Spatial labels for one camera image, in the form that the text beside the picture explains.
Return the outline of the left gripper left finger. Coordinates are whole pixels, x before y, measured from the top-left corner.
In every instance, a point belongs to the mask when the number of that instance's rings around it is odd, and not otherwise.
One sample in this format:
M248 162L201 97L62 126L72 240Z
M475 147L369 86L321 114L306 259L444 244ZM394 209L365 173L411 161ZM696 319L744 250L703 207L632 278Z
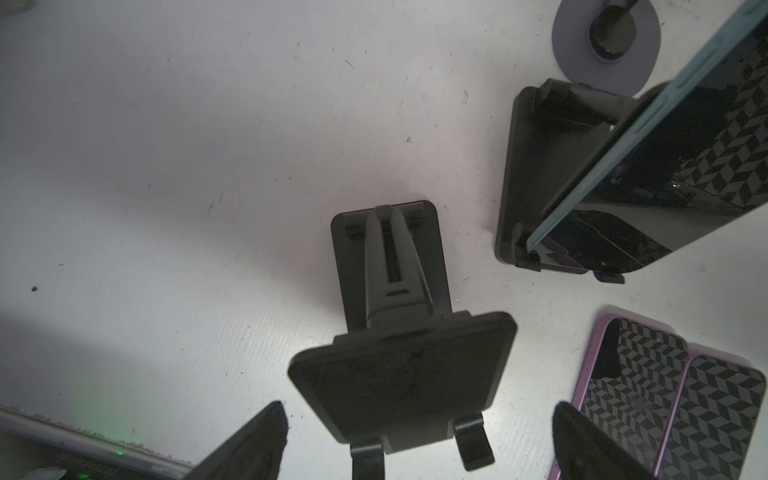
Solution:
M277 479L287 445L288 421L280 401L272 401L184 480Z

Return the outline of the grey stand under back-left phone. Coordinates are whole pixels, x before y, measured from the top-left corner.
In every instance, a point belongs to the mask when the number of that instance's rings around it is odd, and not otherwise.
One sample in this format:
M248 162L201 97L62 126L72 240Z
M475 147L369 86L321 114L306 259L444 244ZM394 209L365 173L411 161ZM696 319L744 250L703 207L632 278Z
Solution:
M647 83L661 45L661 23L648 0L563 0L552 48L573 83L633 96Z

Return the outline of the black phone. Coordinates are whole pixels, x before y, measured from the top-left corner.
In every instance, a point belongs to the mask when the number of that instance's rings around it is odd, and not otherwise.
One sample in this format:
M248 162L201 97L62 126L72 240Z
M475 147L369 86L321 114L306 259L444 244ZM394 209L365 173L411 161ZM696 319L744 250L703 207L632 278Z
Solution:
M547 206L526 251L605 281L767 201L767 5L744 3L633 110Z
M759 370L703 352L687 362L659 479L738 479L767 390Z
M654 479L689 353L665 325L606 314L595 324L571 404Z

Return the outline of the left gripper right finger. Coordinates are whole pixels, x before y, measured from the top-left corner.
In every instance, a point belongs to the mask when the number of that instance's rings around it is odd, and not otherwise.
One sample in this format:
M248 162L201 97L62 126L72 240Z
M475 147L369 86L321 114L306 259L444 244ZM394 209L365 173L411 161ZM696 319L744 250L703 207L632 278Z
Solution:
M568 402L559 402L554 409L552 435L560 479L654 479L648 469Z

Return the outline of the black stand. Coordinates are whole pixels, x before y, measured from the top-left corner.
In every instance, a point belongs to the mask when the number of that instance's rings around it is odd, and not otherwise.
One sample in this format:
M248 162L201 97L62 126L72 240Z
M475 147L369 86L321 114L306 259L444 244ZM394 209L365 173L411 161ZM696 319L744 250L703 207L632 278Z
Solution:
M463 467L494 460L484 427L517 326L506 312L451 306L436 207L427 200L344 212L331 234L347 330L296 354L288 375L356 479L389 454L454 440Z
M534 251L526 242L649 102L556 79L516 96L494 248L500 262L531 271L588 273L556 241L545 240Z

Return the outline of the aluminium front rail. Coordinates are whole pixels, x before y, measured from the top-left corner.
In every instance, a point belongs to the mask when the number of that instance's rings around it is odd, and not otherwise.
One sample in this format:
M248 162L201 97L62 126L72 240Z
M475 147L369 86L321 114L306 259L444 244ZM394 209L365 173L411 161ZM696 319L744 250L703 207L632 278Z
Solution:
M116 443L10 406L1 408L1 431L25 441L40 459L51 460L82 479L182 479L194 468L192 463Z

